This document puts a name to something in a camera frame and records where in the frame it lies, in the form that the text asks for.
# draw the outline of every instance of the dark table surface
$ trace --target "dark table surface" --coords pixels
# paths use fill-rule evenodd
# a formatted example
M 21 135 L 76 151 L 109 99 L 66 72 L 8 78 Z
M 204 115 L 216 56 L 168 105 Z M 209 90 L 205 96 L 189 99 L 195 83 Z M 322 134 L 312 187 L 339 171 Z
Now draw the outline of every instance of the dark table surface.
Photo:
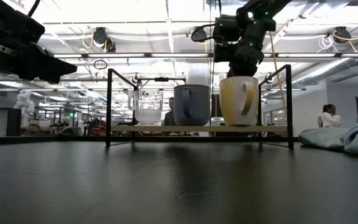
M 299 144 L 5 145 L 0 223 L 358 223 L 358 157 Z

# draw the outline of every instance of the fabric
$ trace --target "fabric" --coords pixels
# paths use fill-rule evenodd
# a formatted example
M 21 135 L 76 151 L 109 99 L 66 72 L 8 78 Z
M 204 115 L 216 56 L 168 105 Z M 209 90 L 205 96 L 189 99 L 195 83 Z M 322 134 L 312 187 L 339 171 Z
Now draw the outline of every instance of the fabric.
M 171 110 L 165 114 L 164 122 L 162 123 L 162 126 L 177 126 L 177 124 L 175 123 L 175 117 L 173 115 L 173 110 Z
M 323 120 L 324 128 L 338 128 L 341 125 L 341 117 L 339 115 L 331 115 L 327 112 L 324 112 L 321 116 Z
M 358 154 L 358 123 L 349 128 L 315 128 L 299 134 L 303 144 L 334 151 Z

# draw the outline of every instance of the woman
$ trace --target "woman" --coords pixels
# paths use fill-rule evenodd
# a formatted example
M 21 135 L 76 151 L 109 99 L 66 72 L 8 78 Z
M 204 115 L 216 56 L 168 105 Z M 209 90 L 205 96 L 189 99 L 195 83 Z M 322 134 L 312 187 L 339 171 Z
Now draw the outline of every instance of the woman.
M 341 118 L 336 115 L 336 107 L 331 104 L 323 106 L 321 119 L 323 120 L 324 128 L 338 128 L 341 125 Z

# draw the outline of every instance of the yellow mug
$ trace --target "yellow mug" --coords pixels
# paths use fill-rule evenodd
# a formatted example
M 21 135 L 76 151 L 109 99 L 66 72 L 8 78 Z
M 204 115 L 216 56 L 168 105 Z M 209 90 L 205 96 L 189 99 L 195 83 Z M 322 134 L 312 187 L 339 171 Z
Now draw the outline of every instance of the yellow mug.
M 221 111 L 228 126 L 256 125 L 259 83 L 254 77 L 229 77 L 220 81 Z

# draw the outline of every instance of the wooden shelf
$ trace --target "wooden shelf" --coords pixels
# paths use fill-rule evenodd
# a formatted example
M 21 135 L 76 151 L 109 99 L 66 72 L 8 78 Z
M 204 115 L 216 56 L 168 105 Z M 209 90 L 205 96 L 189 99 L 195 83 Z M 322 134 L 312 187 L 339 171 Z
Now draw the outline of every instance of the wooden shelf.
M 111 131 L 286 132 L 286 126 L 111 126 Z

